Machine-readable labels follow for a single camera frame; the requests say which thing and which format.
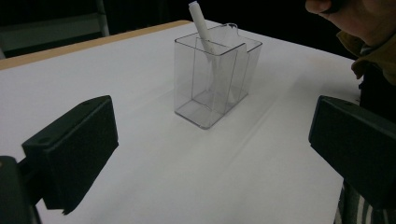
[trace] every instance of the clear plastic container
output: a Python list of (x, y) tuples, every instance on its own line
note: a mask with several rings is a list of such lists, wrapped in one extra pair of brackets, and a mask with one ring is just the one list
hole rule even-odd
[(248, 95), (262, 42), (242, 37), (233, 23), (175, 40), (175, 113), (209, 129)]

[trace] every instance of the white tabletop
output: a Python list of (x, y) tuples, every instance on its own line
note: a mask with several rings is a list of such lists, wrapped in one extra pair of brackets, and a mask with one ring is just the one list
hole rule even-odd
[(352, 61), (240, 30), (263, 43), (249, 95), (201, 130), (173, 108), (174, 40), (192, 33), (190, 23), (0, 71), (0, 155), (17, 161), (22, 142), (75, 105), (113, 99), (120, 146), (71, 214), (38, 203), (44, 224), (332, 224), (343, 178), (308, 134), (320, 95), (359, 99)]

